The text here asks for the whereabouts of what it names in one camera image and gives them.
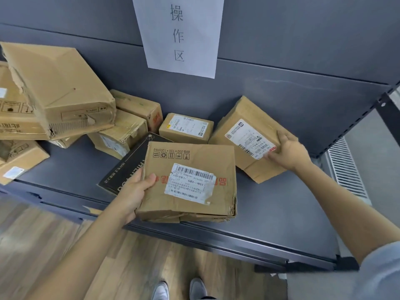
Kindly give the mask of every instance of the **foot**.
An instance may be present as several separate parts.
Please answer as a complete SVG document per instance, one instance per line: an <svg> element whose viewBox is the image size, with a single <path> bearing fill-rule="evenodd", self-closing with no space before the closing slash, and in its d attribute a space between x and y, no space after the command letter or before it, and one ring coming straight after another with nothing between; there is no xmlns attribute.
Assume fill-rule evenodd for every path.
<svg viewBox="0 0 400 300"><path fill-rule="evenodd" d="M170 300L167 282L160 281L154 288L152 300Z"/></svg>
<svg viewBox="0 0 400 300"><path fill-rule="evenodd" d="M207 296L206 286L200 278L194 278L190 282L189 299L199 300Z"/></svg>

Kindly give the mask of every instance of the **wooden floor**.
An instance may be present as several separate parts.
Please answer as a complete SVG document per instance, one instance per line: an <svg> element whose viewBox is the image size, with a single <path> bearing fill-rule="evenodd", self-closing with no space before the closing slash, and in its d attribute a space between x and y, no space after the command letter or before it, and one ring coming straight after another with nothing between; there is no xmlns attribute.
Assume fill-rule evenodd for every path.
<svg viewBox="0 0 400 300"><path fill-rule="evenodd" d="M0 197L0 300L23 299L90 225ZM159 280L171 300L188 300L196 276L221 300L287 299L286 281L256 274L252 264L122 230L85 300L150 300Z"/></svg>

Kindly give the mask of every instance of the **vent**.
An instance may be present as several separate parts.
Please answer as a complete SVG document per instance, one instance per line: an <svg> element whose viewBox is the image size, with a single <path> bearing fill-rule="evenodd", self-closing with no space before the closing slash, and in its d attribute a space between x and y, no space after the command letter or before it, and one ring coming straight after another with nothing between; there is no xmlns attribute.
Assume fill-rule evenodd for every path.
<svg viewBox="0 0 400 300"><path fill-rule="evenodd" d="M332 164L333 178L336 182L347 188L365 203L371 205L371 201L344 137L340 138L328 149L328 156Z"/></svg>

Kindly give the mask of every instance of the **person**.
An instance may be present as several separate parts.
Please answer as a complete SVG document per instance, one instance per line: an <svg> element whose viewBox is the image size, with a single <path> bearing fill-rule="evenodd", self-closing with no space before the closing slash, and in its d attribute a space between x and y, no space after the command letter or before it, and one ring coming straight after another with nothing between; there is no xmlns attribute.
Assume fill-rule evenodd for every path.
<svg viewBox="0 0 400 300"><path fill-rule="evenodd" d="M281 152L269 158L294 172L312 191L350 252L361 265L353 299L397 299L400 295L400 229L315 166L297 138L279 131ZM27 300L79 300L96 275L114 237L135 218L144 191L156 176L140 180L138 170L118 196L71 248L50 276ZM190 283L190 300L207 296L200 278ZM152 300L169 300L166 282L157 284Z"/></svg>

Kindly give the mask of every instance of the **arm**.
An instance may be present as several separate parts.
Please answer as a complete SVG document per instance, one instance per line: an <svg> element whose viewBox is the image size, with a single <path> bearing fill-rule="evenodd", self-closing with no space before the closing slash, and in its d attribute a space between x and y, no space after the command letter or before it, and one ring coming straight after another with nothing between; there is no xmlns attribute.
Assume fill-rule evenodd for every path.
<svg viewBox="0 0 400 300"><path fill-rule="evenodd" d="M115 236L123 225L135 218L144 191L156 180L151 174L140 181L141 175L142 169L139 169L125 183L118 196L26 300L78 300L85 297Z"/></svg>
<svg viewBox="0 0 400 300"><path fill-rule="evenodd" d="M397 226L314 165L296 138L280 131L278 136L282 151L265 158L293 171L308 186L359 264L375 249L400 241Z"/></svg>

